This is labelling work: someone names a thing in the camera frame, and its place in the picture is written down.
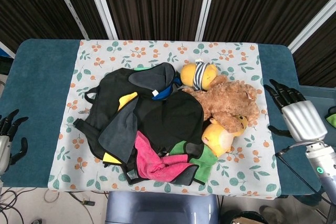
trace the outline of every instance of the robot finger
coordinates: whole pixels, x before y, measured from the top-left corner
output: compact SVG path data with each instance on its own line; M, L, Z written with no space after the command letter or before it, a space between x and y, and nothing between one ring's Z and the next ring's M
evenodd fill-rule
M298 91L296 89L293 89L293 88L290 89L290 90L294 93L295 97L298 99L299 102L306 100L305 97L303 96L303 94L301 94L300 91Z
M19 110L14 110L12 113L10 113L7 117L6 120L4 121L4 124L2 125L0 135L6 135L9 127L12 124L13 118L19 113Z
M17 161L23 158L28 151L28 141L27 138L23 137L21 139L21 149L18 153L12 156L10 160L10 165L14 165Z
M269 82L275 87L276 91L278 91L279 95L284 99L286 105L290 105L291 103L294 102L288 93L289 87L281 83L278 83L273 79L270 79Z
M9 141L13 141L13 138L15 136L15 133L17 132L17 128L20 126L20 124L22 124L23 122L27 121L28 117L24 117L24 118L19 118L17 119L9 128L8 132L7 132L7 136L9 136Z
M6 118L2 118L2 120L0 121L0 130L2 129L2 126L5 123Z
M268 91L268 93L272 97L275 105L281 111L282 107L286 106L287 103L284 101L284 99L271 86L265 84L264 88Z
M286 137L292 137L292 135L290 134L289 131L284 131L284 130L279 130L277 128L275 128L272 125L268 126L268 129L273 132L274 134L278 135L278 136L286 136Z

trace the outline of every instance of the yellow cloth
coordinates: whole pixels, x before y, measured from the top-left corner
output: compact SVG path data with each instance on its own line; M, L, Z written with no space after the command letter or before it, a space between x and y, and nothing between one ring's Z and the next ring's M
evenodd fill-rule
M118 108L118 111L125 106L126 103L128 103L129 101L131 101L134 97L136 97L138 95L138 93L134 92L134 93L131 93L131 94L127 94L127 95L124 95L123 97L121 97L119 99L119 108Z
M124 95L123 97L121 97L119 99L119 108L118 108L118 111L125 106L126 103L128 103L129 101L131 101L134 97L136 97L138 95L138 93L134 92L134 93L131 93L131 94L127 94L127 95ZM111 156L110 154L108 153L105 153L104 154L104 157L103 157L103 162L106 162L106 163L112 163L112 164L121 164L121 162L119 160L117 160L115 157Z
M112 164L121 164L119 160L117 160L115 157L111 156L107 152L105 152L104 154L103 162L112 163Z

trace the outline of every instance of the curtain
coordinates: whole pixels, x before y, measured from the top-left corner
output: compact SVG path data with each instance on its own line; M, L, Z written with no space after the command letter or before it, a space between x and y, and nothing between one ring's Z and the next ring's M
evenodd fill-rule
M329 0L212 0L204 41L289 45Z
M300 84L336 87L336 13L294 54Z
M107 0L119 39L195 40L203 0Z
M108 39L94 0L70 0L90 39Z
M0 41L16 52L28 38L80 39L63 0L0 0Z

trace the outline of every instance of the floral tablecloth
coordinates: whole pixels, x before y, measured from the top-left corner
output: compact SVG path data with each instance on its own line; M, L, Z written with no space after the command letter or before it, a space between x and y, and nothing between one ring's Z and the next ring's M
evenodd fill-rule
M91 104L84 93L119 68L153 67L171 63L177 71L195 59L215 64L230 80L244 80L258 91L260 117L234 140L229 153L212 168L208 183L177 186L152 180L128 185L117 166L103 167L90 152L86 137L74 128ZM281 194L274 145L262 85L257 44L190 41L82 40L69 87L48 187L59 191L132 190L176 194L218 194L274 199Z

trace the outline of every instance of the white pole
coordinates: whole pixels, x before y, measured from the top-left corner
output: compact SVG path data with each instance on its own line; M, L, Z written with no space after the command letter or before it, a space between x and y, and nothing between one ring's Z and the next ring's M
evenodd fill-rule
M114 27L112 16L110 14L110 10L106 0L94 0L94 2L99 12L100 18L103 22L108 38L117 40L118 39L117 31Z
M288 46L291 53L305 43L307 39L317 30L324 22L336 12L336 0L329 0L327 4L315 15L315 17L306 25L299 35Z
M6 47L5 44L3 44L1 41L0 41L0 48L2 50L5 51L6 54L8 54L10 57L12 57L13 59L15 58L15 53L13 53L8 47Z
M203 0L201 12L200 12L200 18L198 19L195 41L203 40L203 35L204 35L206 21L208 19L210 5L211 5L211 0Z
M69 8L69 10L70 10L70 12L72 14L72 16L74 17L74 19L75 19L75 21L76 21L76 23L77 23L80 31L83 34L84 39L89 39L89 36L88 36L87 32L85 31L85 28L83 27L83 24L80 21L80 19L79 19L77 13L76 13L74 7L72 6L71 1L70 0L64 0L64 2L67 4L67 6L68 6L68 8Z

